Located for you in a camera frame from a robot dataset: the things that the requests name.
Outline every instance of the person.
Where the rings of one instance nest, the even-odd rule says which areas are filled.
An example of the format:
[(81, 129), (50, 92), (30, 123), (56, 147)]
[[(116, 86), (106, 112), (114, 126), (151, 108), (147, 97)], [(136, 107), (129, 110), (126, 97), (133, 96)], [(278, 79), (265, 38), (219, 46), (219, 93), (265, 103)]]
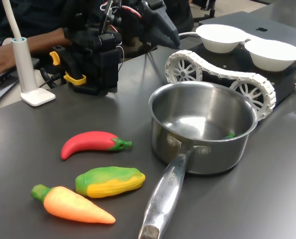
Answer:
[[(99, 5), (102, 2), (102, 0), (95, 1)], [(67, 0), (10, 0), (10, 2), (19, 30), (22, 36), (27, 38), (31, 54), (49, 52), (56, 45), (66, 47), (71, 44), (70, 40), (64, 37), (61, 26), (61, 13)], [(99, 11), (98, 4), (94, 4), (94, 7)], [(9, 37), (13, 37), (13, 33), (0, 0), (0, 43)], [(0, 74), (14, 66), (12, 44), (2, 45)]]

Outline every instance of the white bowl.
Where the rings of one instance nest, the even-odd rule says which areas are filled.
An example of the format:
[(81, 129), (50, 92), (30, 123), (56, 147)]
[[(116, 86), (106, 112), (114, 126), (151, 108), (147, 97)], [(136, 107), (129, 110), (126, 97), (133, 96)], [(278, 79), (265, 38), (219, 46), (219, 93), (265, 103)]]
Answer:
[(296, 61), (296, 47), (280, 41), (257, 39), (244, 47), (250, 52), (253, 63), (262, 70), (283, 71)]
[(240, 42), (247, 39), (247, 34), (235, 27), (209, 24), (196, 29), (201, 37), (204, 47), (215, 53), (228, 53)]

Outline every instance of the yellow clamp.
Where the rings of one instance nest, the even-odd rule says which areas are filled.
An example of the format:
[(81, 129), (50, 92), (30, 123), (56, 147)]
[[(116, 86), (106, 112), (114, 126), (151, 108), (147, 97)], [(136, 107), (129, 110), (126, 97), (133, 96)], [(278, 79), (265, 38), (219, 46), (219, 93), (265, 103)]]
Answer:
[(75, 86), (80, 86), (80, 85), (86, 83), (86, 76), (83, 75), (83, 78), (82, 79), (76, 80), (76, 79), (70, 77), (66, 71), (65, 71), (64, 79), (66, 81), (69, 81), (70, 83), (72, 83)]
[(53, 65), (58, 66), (60, 64), (59, 55), (56, 51), (52, 51), (49, 55), (53, 58)]

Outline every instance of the saucepan handle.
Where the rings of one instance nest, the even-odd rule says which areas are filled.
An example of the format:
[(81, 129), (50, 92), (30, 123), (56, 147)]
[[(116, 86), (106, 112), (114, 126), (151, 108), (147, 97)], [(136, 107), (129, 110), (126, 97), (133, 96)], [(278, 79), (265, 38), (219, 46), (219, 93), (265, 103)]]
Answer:
[(177, 204), (188, 157), (193, 149), (180, 153), (165, 169), (146, 207), (138, 239), (159, 239)]

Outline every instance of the plastic carrot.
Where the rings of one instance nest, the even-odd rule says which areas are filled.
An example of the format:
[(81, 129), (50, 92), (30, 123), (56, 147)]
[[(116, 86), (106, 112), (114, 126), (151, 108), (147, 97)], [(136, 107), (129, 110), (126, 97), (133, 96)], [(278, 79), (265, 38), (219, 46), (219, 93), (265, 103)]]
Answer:
[(60, 218), (84, 223), (111, 224), (116, 221), (88, 199), (64, 187), (48, 188), (39, 184), (33, 187), (31, 195), (40, 200), (50, 214)]
[(132, 147), (131, 141), (126, 142), (116, 135), (102, 131), (80, 133), (70, 138), (63, 146), (61, 158), (68, 159), (72, 154), (85, 150), (122, 150)]

